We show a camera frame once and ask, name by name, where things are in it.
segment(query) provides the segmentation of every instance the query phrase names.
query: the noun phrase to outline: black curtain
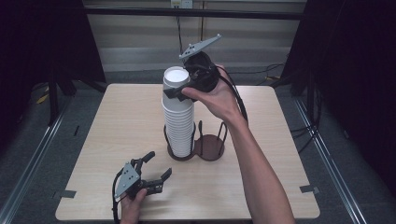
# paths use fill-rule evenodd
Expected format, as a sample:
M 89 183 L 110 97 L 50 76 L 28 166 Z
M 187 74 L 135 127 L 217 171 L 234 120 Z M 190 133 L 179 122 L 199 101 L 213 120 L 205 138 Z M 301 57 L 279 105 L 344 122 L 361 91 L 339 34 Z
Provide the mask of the black curtain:
M 0 144 L 3 149 L 27 106 L 32 87 L 72 79 L 106 82 L 91 26 L 84 14 L 39 7 L 83 7 L 81 0 L 0 3 Z
M 308 1 L 305 10 L 311 17 L 299 26 L 282 77 L 296 94 L 309 84 L 320 90 L 396 196 L 396 3 Z

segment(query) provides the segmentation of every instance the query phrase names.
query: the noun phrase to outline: power outlet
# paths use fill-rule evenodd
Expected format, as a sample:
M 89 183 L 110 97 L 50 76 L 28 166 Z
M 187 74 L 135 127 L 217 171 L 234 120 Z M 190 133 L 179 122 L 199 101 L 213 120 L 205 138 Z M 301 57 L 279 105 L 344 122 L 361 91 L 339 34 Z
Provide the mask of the power outlet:
M 182 0 L 171 0 L 171 8 L 181 8 Z
M 181 0 L 181 8 L 192 8 L 192 0 Z

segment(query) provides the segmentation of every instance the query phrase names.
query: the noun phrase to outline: wire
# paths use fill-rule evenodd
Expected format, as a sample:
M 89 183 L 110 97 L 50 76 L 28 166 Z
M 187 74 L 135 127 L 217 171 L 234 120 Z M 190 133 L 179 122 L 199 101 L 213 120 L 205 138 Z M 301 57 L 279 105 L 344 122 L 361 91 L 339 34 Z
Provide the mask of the wire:
M 311 143 L 312 139 L 314 139 L 314 137 L 317 136 L 317 134 L 318 134 L 318 129 L 315 129 L 314 133 L 312 133 L 312 136 L 308 139 L 308 141 L 305 143 L 305 145 L 303 145 L 303 147 L 298 150 L 299 154 L 302 153 L 306 149 L 306 147 L 309 145 L 309 143 Z
M 278 68 L 279 66 L 285 65 L 285 63 L 273 63 L 270 64 L 268 66 L 265 67 L 264 70 L 261 71 L 256 71 L 256 72 L 233 72 L 233 73 L 229 73 L 230 75 L 235 75 L 235 74 L 259 74 L 259 73 L 266 73 L 266 76 L 264 78 L 264 80 L 260 83 L 255 84 L 255 86 L 260 86 L 262 83 L 264 83 L 268 77 L 269 77 L 269 71 L 274 70 L 276 68 Z
M 176 17 L 177 20 L 177 30 L 178 30 L 178 46 L 179 46 L 179 50 L 180 50 L 180 55 L 183 54 L 183 43 L 181 41 L 181 29 L 180 29 L 180 17 Z
M 230 79 L 231 83 L 225 77 L 223 77 L 222 75 L 219 75 L 219 78 L 221 80 L 223 80 L 230 87 L 230 89 L 233 91 L 233 94 L 235 95 L 236 101 L 238 102 L 239 109 L 241 110 L 242 116 L 245 118 L 246 121 L 248 121 L 248 113 L 247 113 L 247 110 L 245 108 L 245 104 L 244 104 L 241 96 L 239 95 L 238 89 L 236 88 L 236 85 L 233 82 L 233 78 L 230 76 L 230 74 L 224 68 L 222 68 L 220 66 L 216 66 L 216 67 L 221 69 L 222 71 L 224 71 L 224 73 Z
M 119 179 L 119 177 L 121 176 L 123 171 L 123 168 L 120 169 L 120 171 L 116 174 L 116 177 L 114 178 L 113 181 L 113 186 L 111 188 L 111 199 L 113 201 L 113 218 L 114 218 L 114 223 L 116 224 L 120 224 L 120 220 L 119 220 L 119 213 L 118 213 L 118 206 L 119 206 L 119 202 L 123 199 L 120 199 L 118 202 L 116 202 L 116 199 L 114 198 L 114 196 L 116 195 L 116 184 L 117 184 L 117 180 Z
M 205 5 L 205 1 L 202 2 L 202 10 L 205 10 L 206 5 Z M 201 36 L 200 36 L 200 40 L 203 41 L 204 40 L 204 17 L 201 17 Z
M 128 194 L 125 194 L 117 203 L 120 203 L 122 201 L 122 199 L 128 197 Z
M 311 125 L 309 125 L 308 127 L 302 128 L 300 130 L 305 130 L 303 133 L 297 134 L 293 136 L 293 139 L 296 139 L 300 136 L 303 136 L 305 133 L 308 133 L 309 130 L 312 130 L 315 128 L 314 132 L 312 133 L 312 136 L 308 139 L 308 141 L 305 143 L 305 145 L 303 145 L 303 147 L 301 149 L 298 150 L 298 153 L 301 153 L 302 151 L 304 151 L 306 149 L 306 147 L 309 145 L 309 143 L 312 141 L 312 139 L 314 139 L 314 137 L 316 137 L 316 135 L 318 134 L 318 129 L 319 129 L 319 124 L 320 124 L 320 118 L 321 118 L 321 111 L 322 111 L 322 100 L 323 97 L 320 94 L 320 91 L 318 89 L 316 89 L 316 105 L 318 107 L 318 114 L 317 117 L 315 118 L 315 120 L 311 123 Z
M 257 71 L 257 72 L 233 72 L 233 73 L 230 73 L 230 74 L 234 75 L 234 74 L 259 74 L 259 73 L 265 73 L 265 72 L 269 72 L 269 71 L 271 71 L 273 69 L 276 69 L 277 67 L 279 67 L 281 65 L 285 65 L 285 63 L 273 63 L 273 64 L 270 64 L 270 65 L 266 66 L 266 68 L 264 70 L 262 70 L 262 71 Z

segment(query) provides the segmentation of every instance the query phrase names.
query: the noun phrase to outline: gray carpet floor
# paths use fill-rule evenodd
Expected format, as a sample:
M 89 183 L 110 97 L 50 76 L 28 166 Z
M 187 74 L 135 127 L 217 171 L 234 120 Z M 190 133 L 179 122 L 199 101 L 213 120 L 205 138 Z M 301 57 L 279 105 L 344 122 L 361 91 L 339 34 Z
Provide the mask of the gray carpet floor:
M 259 71 L 260 68 L 252 68 L 251 70 Z M 247 69 L 230 68 L 229 71 L 233 73 L 247 71 Z M 272 71 L 270 76 L 279 76 L 280 72 L 281 70 Z M 265 76 L 266 74 L 235 74 L 233 78 L 237 85 L 256 85 L 263 82 Z M 163 71 L 122 72 L 106 74 L 106 77 L 107 83 L 162 83 Z M 269 83 L 271 83 L 271 80 L 263 82 L 262 85 L 268 85 Z M 76 83 L 76 86 L 78 91 L 75 96 L 70 98 L 59 95 L 60 105 L 66 105 L 68 101 L 70 101 L 70 104 L 65 109 L 62 124 L 50 143 L 43 161 L 39 164 L 12 223 L 68 223 L 56 219 L 55 211 L 59 199 L 53 198 L 53 194 L 57 190 L 65 189 L 103 97 L 101 92 L 93 90 L 85 84 Z M 9 197 L 9 193 L 15 188 L 26 164 L 35 153 L 37 145 L 48 129 L 49 101 L 47 100 L 39 105 L 35 103 L 44 89 L 39 88 L 32 92 L 29 108 L 24 113 L 14 138 L 7 146 L 7 151 L 1 155 L 1 207 Z M 295 97 L 290 95 L 290 86 L 276 88 L 276 95 L 290 129 L 303 128 L 303 120 L 294 103 Z M 378 175 L 361 157 L 358 147 L 345 138 L 343 128 L 327 110 L 325 102 L 319 132 L 352 194 L 359 203 L 367 223 L 396 223 L 395 199 L 390 195 L 389 190 Z M 308 133 L 296 138 L 296 147 L 303 147 L 308 139 Z M 313 220 L 297 220 L 297 223 L 353 223 L 312 142 L 302 151 L 300 157 L 311 185 L 319 189 L 316 198 L 320 208 L 320 216 Z M 220 222 L 206 221 L 199 223 Z

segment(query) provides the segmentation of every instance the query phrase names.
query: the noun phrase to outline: human hand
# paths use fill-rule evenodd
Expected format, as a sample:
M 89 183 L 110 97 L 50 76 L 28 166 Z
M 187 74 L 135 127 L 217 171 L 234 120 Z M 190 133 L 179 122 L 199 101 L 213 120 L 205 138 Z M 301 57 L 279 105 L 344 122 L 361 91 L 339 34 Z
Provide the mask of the human hand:
M 220 74 L 229 80 L 221 68 L 218 68 Z M 224 120 L 226 124 L 229 124 L 236 118 L 242 117 L 233 91 L 221 79 L 219 79 L 218 85 L 211 92 L 202 92 L 190 87 L 184 88 L 181 92 L 192 99 L 201 101 L 213 115 Z
M 140 204 L 146 197 L 146 189 L 141 189 L 137 192 L 134 199 L 130 199 L 129 196 L 124 197 L 121 195 L 121 222 L 120 224 L 136 224 L 139 221 L 140 216 Z

